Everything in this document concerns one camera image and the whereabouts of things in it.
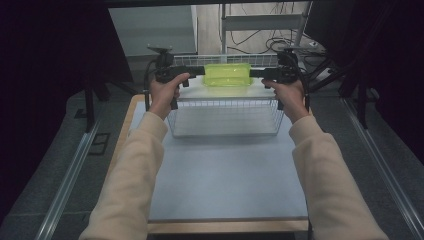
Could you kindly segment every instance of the person's right hand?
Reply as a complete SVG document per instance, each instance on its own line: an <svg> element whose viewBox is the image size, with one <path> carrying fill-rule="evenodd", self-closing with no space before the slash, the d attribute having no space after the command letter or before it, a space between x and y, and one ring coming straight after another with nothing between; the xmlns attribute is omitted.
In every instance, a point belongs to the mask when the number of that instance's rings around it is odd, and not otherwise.
<svg viewBox="0 0 424 240"><path fill-rule="evenodd" d="M303 86L300 80L290 85L280 84L265 79L262 80L262 83L274 89L275 98L279 99L284 104L284 113L290 118L292 123L295 123L303 117L309 116L309 112L306 110L303 103Z"/></svg>

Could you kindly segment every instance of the white table surface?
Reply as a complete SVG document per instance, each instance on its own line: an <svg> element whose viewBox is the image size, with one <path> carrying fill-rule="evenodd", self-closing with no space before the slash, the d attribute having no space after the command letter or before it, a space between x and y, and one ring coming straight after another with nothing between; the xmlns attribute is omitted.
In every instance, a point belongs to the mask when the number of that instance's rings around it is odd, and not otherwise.
<svg viewBox="0 0 424 240"><path fill-rule="evenodd" d="M130 129L144 112L138 102ZM290 127L284 117L277 136L173 138L168 132L149 220L306 217Z"/></svg>

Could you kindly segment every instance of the metal rail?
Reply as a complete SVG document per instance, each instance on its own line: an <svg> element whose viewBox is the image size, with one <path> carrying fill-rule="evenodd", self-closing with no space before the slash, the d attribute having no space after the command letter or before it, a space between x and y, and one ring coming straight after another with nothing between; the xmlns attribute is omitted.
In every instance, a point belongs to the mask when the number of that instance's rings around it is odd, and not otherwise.
<svg viewBox="0 0 424 240"><path fill-rule="evenodd" d="M361 123L359 123L358 119L356 118L356 110L353 104L347 101L346 99L342 99L341 101L346 107L346 111L348 112L348 115L352 120L356 131L358 132L361 140L365 144L365 147L371 154L381 178L386 184L387 189L392 195L393 200L396 202L415 239L424 239L423 221L421 220L417 210L415 209L408 195L403 191L402 187L400 186L395 175L387 164L387 161L384 158L383 154L378 149L377 144L374 142L374 139L372 138L369 131L364 129Z"/></svg>
<svg viewBox="0 0 424 240"><path fill-rule="evenodd" d="M59 219L62 216L63 210L65 209L66 203L68 202L69 196L71 195L72 189L74 188L81 167L84 164L85 157L87 156L88 150L94 136L96 135L97 129L99 128L101 115L105 105L106 103L100 103L96 117L97 120L92 130L88 133L84 133L71 164L66 171L65 177L62 180L59 190L57 191L56 196L46 213L43 223L38 230L35 237L36 240L49 240L52 238Z"/></svg>

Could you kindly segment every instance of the sleeve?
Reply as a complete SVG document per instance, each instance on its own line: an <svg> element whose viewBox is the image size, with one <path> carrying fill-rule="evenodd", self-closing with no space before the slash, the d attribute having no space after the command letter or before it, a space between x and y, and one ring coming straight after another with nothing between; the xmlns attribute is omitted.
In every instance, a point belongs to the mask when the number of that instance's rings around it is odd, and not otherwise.
<svg viewBox="0 0 424 240"><path fill-rule="evenodd" d="M295 122L293 159L317 240L388 239L379 228L340 149L312 116Z"/></svg>
<svg viewBox="0 0 424 240"><path fill-rule="evenodd" d="M146 239L150 202L156 174L163 160L162 140L167 127L146 112L126 140L115 168L107 178L85 239Z"/></svg>

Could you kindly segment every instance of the floor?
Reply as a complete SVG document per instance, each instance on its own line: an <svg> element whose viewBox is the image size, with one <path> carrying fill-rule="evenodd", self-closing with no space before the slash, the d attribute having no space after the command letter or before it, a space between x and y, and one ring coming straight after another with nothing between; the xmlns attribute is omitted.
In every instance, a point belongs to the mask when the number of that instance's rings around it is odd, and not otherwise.
<svg viewBox="0 0 424 240"><path fill-rule="evenodd" d="M283 12L291 12L291 4L284 6ZM231 11L234 14L263 14L277 9L281 11L282 4L233 4ZM302 5L295 4L293 12L299 12ZM198 6L199 16L199 54L218 54L220 41L218 32L218 6ZM235 42L243 41L251 33L234 32ZM246 52L265 51L265 42L274 34L274 31L262 31L245 43L231 44L231 34L228 34L229 46L237 47ZM276 31L275 36L290 35L290 31ZM308 46L309 40L302 39L302 45ZM311 58L310 64L316 65L321 58ZM310 71L314 67L305 65ZM414 239L408 225L399 211L385 183L381 179L370 153L359 138L358 132L341 103L337 93L340 82L320 89L311 96L311 107L320 126L331 133L338 142L345 161L371 212L381 228L391 239ZM139 89L140 85L128 83L129 86ZM81 172L73 187L69 200L64 208L60 221L56 226L52 239L77 239L81 231L88 224L91 210L96 204L100 189L114 151L120 126L124 120L131 95L114 85L108 85L111 99L106 102L96 101L96 109L103 106L97 135L106 138L107 143L92 145L85 159ZM42 163L33 175L31 181L16 201L10 214L0 228L0 239L34 239L41 223L48 211L58 190L61 180L78 148L78 143L84 133L86 119L81 116L85 102L83 93L78 93L68 100L67 115L57 136L46 153ZM369 131L382 154L385 156L399 184L409 196L417 212L424 215L424 167L415 158L406 145L385 124L373 103L367 105L367 121ZM241 234L241 235L180 235L180 236L149 236L150 239L306 239L305 233L268 233L268 234Z"/></svg>

